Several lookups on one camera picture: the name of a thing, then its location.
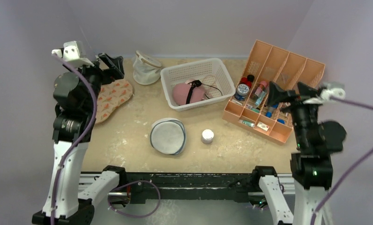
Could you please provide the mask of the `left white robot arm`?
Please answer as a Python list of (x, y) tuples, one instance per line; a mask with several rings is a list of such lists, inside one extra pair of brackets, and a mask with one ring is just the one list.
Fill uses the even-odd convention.
[(54, 165), (49, 194), (34, 225), (89, 225), (97, 205), (112, 190), (127, 187), (126, 170), (109, 165), (84, 190), (79, 191), (81, 168), (96, 121), (101, 87), (124, 78), (123, 58), (100, 53), (97, 61), (68, 51), (53, 51), (67, 71), (54, 82), (56, 118), (53, 122)]

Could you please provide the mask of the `dark pink black-strap bra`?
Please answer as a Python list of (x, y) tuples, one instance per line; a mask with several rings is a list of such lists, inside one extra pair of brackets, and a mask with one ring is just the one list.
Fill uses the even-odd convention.
[(222, 96), (221, 90), (215, 86), (202, 83), (200, 80), (191, 80), (176, 84), (172, 90), (173, 100), (177, 105), (188, 105), (212, 99), (210, 90), (216, 90)]

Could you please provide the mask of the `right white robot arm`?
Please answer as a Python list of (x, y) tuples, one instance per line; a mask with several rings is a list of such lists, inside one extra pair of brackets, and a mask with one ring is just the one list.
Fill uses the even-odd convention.
[(268, 105), (287, 103), (284, 112), (291, 115), (297, 143), (290, 165), (294, 180), (295, 206), (290, 210), (280, 187), (280, 180), (271, 166), (257, 166), (251, 185), (262, 191), (275, 225), (318, 225), (323, 211), (320, 200), (330, 190), (333, 178), (331, 155), (343, 150), (344, 127), (333, 120), (318, 122), (319, 107), (333, 97), (344, 99), (342, 84), (330, 82), (318, 89), (298, 82), (297, 90), (283, 90), (270, 82)]

